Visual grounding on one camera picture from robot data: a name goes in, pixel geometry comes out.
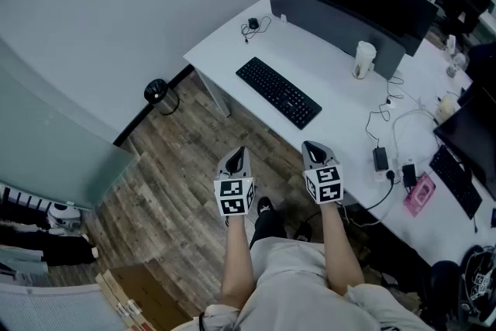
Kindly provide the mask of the dark grey desk divider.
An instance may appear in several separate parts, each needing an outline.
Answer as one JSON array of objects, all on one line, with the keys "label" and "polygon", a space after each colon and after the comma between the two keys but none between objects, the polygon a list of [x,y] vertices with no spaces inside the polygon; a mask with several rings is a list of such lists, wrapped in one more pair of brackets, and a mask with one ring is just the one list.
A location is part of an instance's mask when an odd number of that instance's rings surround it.
[{"label": "dark grey desk divider", "polygon": [[363,16],[328,0],[270,0],[272,14],[341,49],[356,53],[360,41],[376,49],[374,70],[390,79],[406,54],[399,38]]}]

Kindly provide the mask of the brown cardboard box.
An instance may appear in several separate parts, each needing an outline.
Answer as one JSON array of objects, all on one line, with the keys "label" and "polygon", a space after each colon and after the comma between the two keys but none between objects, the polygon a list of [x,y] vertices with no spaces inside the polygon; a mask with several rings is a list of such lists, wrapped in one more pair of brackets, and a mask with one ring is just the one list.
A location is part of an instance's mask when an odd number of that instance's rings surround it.
[{"label": "brown cardboard box", "polygon": [[95,281],[129,331],[171,331],[191,320],[143,264],[109,269]]}]

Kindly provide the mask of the clear plastic bottle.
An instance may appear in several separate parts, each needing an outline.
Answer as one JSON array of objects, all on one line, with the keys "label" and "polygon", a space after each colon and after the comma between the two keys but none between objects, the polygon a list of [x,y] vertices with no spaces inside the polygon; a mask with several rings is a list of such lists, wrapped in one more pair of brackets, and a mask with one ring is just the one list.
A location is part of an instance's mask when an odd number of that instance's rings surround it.
[{"label": "clear plastic bottle", "polygon": [[446,74],[454,78],[459,70],[463,70],[467,62],[467,59],[463,53],[457,53],[454,56],[449,56],[449,64],[446,69]]}]

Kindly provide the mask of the person's left forearm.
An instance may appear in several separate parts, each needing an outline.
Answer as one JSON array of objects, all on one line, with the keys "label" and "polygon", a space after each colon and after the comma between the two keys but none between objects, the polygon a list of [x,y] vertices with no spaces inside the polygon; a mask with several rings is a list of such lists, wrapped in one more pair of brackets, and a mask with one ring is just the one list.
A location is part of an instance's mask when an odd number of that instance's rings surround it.
[{"label": "person's left forearm", "polygon": [[222,305],[241,310],[256,287],[250,245],[245,230],[245,217],[229,217],[223,277]]}]

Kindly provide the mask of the pink tissue packet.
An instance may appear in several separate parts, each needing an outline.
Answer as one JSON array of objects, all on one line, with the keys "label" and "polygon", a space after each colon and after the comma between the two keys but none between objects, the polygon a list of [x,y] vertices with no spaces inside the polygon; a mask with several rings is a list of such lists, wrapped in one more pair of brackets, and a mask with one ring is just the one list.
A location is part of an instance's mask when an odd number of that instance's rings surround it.
[{"label": "pink tissue packet", "polygon": [[415,187],[407,194],[404,200],[405,208],[413,217],[416,217],[433,196],[435,190],[435,183],[431,177],[424,172],[417,180]]}]

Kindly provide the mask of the person's white shirt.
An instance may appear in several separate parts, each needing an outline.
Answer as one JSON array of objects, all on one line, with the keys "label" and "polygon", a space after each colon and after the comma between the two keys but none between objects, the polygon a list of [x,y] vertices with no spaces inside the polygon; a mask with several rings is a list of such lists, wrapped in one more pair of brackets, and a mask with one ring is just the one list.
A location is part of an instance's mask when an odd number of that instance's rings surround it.
[{"label": "person's white shirt", "polygon": [[332,291],[321,243],[270,237],[251,257],[257,286],[242,309],[210,305],[173,331],[433,331],[379,285]]}]

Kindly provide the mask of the compact black keyboard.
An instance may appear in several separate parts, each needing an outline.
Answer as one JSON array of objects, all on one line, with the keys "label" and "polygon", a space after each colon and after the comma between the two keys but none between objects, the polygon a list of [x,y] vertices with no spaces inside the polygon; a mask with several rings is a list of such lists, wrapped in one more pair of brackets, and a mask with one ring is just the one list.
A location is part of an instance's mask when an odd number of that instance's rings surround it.
[{"label": "compact black keyboard", "polygon": [[445,146],[441,146],[435,152],[429,166],[452,193],[467,217],[472,220],[482,203],[482,198],[465,170]]}]

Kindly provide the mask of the person's right forearm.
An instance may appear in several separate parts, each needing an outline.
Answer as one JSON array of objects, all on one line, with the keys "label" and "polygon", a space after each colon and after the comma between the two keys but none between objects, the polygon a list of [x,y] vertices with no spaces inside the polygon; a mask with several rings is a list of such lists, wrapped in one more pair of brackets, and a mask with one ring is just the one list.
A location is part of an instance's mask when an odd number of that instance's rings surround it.
[{"label": "person's right forearm", "polygon": [[320,205],[325,252],[325,270],[330,288],[345,295],[348,287],[364,283],[359,261],[346,235],[343,221],[336,205]]}]

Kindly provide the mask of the tilted black monitor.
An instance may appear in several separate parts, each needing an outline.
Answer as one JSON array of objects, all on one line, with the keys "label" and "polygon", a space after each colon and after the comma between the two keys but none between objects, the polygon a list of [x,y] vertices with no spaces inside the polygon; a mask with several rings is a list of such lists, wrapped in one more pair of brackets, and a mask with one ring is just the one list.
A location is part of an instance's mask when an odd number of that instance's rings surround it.
[{"label": "tilted black monitor", "polygon": [[478,88],[434,129],[496,201],[496,97]]}]

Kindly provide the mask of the dark clothes pile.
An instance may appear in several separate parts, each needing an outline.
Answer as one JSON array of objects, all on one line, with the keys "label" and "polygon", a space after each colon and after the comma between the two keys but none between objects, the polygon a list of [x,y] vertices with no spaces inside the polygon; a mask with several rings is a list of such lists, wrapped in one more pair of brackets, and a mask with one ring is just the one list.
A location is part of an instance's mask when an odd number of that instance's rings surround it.
[{"label": "dark clothes pile", "polygon": [[0,225],[0,244],[43,253],[48,266],[91,264],[99,258],[99,251],[84,236],[57,236],[48,232],[20,232]]}]

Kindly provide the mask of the black lidded trash bin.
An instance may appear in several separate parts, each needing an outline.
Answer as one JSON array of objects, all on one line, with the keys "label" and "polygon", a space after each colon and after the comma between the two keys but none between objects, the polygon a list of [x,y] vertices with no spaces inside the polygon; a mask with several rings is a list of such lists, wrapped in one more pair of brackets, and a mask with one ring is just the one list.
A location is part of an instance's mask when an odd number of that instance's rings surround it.
[{"label": "black lidded trash bin", "polygon": [[151,81],[146,86],[143,95],[163,116],[174,113],[180,104],[180,99],[174,89],[163,79]]}]

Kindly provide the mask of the pale yellow pouch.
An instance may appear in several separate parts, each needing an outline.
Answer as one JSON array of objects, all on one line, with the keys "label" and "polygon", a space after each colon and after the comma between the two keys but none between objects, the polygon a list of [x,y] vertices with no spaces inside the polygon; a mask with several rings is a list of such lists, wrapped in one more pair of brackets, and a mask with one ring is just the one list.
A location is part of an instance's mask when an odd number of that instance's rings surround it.
[{"label": "pale yellow pouch", "polygon": [[444,95],[440,100],[436,109],[436,121],[441,124],[451,117],[455,112],[455,106],[450,95]]}]

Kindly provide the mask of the black power adapter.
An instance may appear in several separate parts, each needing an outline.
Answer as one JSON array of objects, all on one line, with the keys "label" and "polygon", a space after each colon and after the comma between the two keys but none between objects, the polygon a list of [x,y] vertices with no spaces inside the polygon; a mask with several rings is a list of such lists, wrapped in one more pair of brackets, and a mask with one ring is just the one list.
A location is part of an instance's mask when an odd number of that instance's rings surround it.
[{"label": "black power adapter", "polygon": [[373,149],[373,161],[375,171],[387,171],[389,169],[388,156],[384,147]]}]

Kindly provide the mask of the black plug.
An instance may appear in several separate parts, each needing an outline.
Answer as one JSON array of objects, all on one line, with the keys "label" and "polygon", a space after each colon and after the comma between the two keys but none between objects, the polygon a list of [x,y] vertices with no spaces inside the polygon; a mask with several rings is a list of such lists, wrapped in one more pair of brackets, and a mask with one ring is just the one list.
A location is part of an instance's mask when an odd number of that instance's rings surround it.
[{"label": "black plug", "polygon": [[417,177],[414,164],[406,164],[401,169],[403,175],[403,185],[405,188],[413,188],[416,186]]}]

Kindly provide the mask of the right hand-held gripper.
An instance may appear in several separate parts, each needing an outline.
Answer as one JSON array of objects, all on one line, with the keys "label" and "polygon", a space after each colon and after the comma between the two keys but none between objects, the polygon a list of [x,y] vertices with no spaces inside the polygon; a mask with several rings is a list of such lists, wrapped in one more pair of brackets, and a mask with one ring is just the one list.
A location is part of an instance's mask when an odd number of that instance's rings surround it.
[{"label": "right hand-held gripper", "polygon": [[343,200],[343,168],[327,146],[306,140],[301,145],[307,192],[316,204]]}]

